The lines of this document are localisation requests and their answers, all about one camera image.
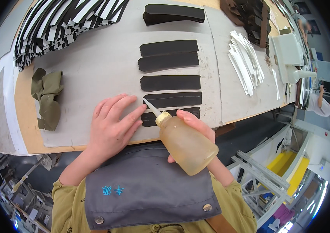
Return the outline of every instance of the plastic squeeze bottle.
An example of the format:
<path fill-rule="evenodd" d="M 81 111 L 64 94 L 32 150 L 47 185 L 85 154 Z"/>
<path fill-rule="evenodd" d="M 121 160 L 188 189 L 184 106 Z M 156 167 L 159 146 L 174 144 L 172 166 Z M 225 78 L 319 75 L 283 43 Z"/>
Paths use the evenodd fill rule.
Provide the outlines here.
<path fill-rule="evenodd" d="M 177 116 L 160 112 L 146 99 L 144 102 L 156 115 L 160 139 L 174 160 L 190 176 L 203 170 L 218 154 L 219 148 L 202 133 L 188 126 Z"/>

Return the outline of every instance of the right hand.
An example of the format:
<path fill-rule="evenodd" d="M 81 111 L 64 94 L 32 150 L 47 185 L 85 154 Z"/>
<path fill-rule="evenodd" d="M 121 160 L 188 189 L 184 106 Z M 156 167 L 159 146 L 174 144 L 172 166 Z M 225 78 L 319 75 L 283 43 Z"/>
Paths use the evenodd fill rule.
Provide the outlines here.
<path fill-rule="evenodd" d="M 195 130 L 202 133 L 205 137 L 207 137 L 211 142 L 215 142 L 215 132 L 209 126 L 207 126 L 204 122 L 200 121 L 194 114 L 183 111 L 181 109 L 177 110 L 177 116 L 184 121 L 187 125 L 191 126 Z M 167 158 L 169 163 L 175 162 L 173 157 L 169 155 Z"/>

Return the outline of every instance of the left hand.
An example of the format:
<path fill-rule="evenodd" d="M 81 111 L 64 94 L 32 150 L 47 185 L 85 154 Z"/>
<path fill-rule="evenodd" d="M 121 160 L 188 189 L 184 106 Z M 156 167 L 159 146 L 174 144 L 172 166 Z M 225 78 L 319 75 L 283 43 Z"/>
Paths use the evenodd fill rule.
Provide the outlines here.
<path fill-rule="evenodd" d="M 102 100 L 95 107 L 86 151 L 94 155 L 99 162 L 104 162 L 118 154 L 143 123 L 138 118 L 146 110 L 145 104 L 119 120 L 124 109 L 136 100 L 136 96 L 121 94 Z"/>
<path fill-rule="evenodd" d="M 177 110 L 177 117 L 182 119 L 184 121 L 184 123 L 186 123 L 190 127 L 194 128 L 195 130 L 202 133 L 211 142 L 213 142 L 213 143 L 215 142 L 215 132 L 214 132 L 214 130 L 212 130 L 204 122 L 200 121 L 194 114 L 192 114 L 190 112 L 187 112 L 187 111 L 183 111 L 181 109 L 178 109 Z M 175 162 L 174 158 L 171 155 L 169 155 L 169 157 L 167 158 L 167 161 L 169 163 Z"/>

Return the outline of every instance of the white shirt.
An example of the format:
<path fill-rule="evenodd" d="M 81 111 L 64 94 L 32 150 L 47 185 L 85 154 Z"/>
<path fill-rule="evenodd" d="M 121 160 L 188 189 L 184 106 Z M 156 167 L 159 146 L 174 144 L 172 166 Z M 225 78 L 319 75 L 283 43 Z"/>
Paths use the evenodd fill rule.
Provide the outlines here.
<path fill-rule="evenodd" d="M 330 104 L 323 98 L 323 102 L 321 103 L 321 108 L 318 106 L 319 96 L 316 94 L 310 94 L 310 99 L 308 103 L 308 111 L 314 111 L 316 114 L 320 116 L 329 116 L 330 115 Z"/>

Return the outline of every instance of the apron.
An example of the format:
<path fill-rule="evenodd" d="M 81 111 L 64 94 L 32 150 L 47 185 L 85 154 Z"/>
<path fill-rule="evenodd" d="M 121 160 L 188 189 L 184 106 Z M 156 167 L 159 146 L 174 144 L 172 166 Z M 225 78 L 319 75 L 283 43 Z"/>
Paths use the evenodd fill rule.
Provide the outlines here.
<path fill-rule="evenodd" d="M 85 213 L 90 229 L 204 219 L 218 223 L 210 224 L 214 230 L 229 225 L 208 169 L 189 176 L 176 163 L 168 163 L 168 156 L 162 143 L 126 147 L 89 174 Z"/>

